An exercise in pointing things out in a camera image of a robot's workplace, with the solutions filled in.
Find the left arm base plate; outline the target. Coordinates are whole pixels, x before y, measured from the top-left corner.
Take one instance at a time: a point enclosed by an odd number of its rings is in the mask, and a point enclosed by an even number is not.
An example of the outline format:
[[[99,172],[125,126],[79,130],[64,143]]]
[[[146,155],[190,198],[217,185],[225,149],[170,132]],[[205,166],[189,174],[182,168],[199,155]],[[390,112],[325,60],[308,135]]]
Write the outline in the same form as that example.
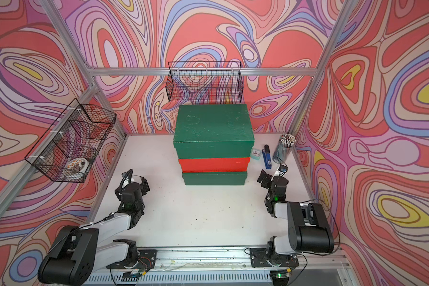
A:
[[[135,254],[128,254],[123,261],[108,265],[107,269],[138,269],[141,271],[148,271],[154,269],[156,258],[156,249],[139,249]]]

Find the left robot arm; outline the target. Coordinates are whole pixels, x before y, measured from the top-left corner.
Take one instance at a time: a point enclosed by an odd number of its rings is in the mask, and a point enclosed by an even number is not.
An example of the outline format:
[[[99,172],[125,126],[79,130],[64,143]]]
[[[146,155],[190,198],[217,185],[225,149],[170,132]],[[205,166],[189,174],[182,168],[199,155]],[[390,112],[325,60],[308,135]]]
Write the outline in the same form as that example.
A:
[[[124,176],[115,190],[118,210],[97,222],[63,227],[39,266],[39,282],[81,286],[102,268],[136,268],[141,262],[134,240],[117,239],[106,245],[102,242],[137,225],[144,215],[143,196],[149,191],[143,176]]]

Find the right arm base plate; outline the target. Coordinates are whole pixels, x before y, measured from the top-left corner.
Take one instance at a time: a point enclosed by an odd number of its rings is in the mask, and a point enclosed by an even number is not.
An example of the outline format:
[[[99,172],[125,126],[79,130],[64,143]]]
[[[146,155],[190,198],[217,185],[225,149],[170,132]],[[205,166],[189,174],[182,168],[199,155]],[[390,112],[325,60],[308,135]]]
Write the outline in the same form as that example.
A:
[[[252,268],[290,268],[299,266],[297,256],[271,253],[266,248],[246,248]]]

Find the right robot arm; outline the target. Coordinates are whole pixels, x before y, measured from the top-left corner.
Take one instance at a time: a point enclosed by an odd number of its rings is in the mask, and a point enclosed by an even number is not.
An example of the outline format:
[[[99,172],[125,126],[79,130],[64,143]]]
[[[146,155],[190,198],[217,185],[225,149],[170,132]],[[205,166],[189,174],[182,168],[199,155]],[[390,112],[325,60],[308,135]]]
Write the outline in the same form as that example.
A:
[[[267,189],[266,211],[273,217],[287,221],[287,233],[271,237],[266,251],[272,255],[316,253],[328,255],[335,249],[334,236],[325,210],[319,203],[299,203],[286,200],[288,179],[261,171],[257,182]]]

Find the red shoebox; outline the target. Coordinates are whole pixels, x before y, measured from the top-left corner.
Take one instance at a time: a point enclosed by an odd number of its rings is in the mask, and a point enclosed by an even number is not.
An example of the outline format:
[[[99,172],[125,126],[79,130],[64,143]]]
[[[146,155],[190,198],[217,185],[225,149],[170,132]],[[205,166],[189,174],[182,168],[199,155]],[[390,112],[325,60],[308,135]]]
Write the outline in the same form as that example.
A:
[[[178,162],[183,173],[245,172],[250,158],[194,158],[179,159]]]

